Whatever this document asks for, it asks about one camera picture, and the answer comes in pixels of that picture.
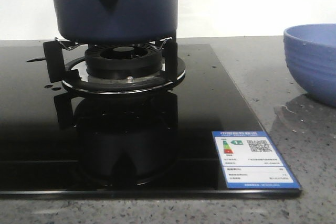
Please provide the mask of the dark blue pot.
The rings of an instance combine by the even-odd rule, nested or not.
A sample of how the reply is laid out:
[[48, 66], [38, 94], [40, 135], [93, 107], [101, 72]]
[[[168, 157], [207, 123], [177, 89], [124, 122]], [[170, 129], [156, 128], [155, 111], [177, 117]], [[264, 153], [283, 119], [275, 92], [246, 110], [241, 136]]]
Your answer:
[[177, 30], [178, 0], [53, 1], [60, 34], [74, 42], [145, 42]]

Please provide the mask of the light blue ribbed bowl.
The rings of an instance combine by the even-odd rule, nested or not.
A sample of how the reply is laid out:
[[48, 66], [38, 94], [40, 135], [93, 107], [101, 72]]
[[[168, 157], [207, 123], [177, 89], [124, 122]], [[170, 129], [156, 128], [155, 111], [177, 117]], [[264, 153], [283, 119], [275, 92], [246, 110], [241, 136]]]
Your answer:
[[284, 30], [289, 72], [311, 97], [335, 106], [335, 24], [306, 24]]

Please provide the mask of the black pot support grate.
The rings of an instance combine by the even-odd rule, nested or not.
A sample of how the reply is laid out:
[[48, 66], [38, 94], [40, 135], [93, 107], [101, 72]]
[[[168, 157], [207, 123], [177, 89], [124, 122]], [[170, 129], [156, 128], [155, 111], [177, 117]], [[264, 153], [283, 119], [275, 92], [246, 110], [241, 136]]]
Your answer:
[[125, 79], [103, 79], [91, 76], [87, 73], [87, 64], [85, 62], [85, 51], [97, 44], [87, 44], [87, 49], [84, 55], [72, 62], [66, 63], [64, 60], [63, 51], [72, 51], [81, 47], [81, 43], [74, 41], [60, 40], [55, 38], [52, 41], [43, 44], [47, 70], [51, 82], [64, 81], [70, 83], [72, 81], [89, 82], [97, 80], [100, 83], [108, 83], [111, 81], [130, 82], [131, 79], [140, 79], [141, 81], [148, 81], [150, 84], [156, 82], [175, 82], [178, 79], [178, 56], [177, 44], [171, 37], [158, 41], [135, 43], [135, 44], [116, 44], [107, 46], [144, 46], [145, 48], [153, 48], [162, 52], [162, 67], [158, 72], [144, 77], [128, 76]]

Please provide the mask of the blue energy label sticker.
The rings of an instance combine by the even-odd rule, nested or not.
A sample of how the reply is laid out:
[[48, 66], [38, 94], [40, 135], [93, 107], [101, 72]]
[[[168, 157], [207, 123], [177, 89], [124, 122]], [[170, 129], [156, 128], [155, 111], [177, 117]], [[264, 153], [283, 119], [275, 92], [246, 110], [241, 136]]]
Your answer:
[[214, 143], [229, 189], [300, 189], [264, 131], [214, 131]]

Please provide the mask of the black glass gas cooktop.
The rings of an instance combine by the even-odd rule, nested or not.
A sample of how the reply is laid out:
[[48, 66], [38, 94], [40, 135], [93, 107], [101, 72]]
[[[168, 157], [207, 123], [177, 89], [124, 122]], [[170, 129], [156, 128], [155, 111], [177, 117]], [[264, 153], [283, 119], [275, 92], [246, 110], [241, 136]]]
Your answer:
[[81, 97], [42, 46], [1, 46], [1, 198], [291, 198], [229, 189], [214, 131], [264, 131], [209, 45], [179, 45], [173, 90]]

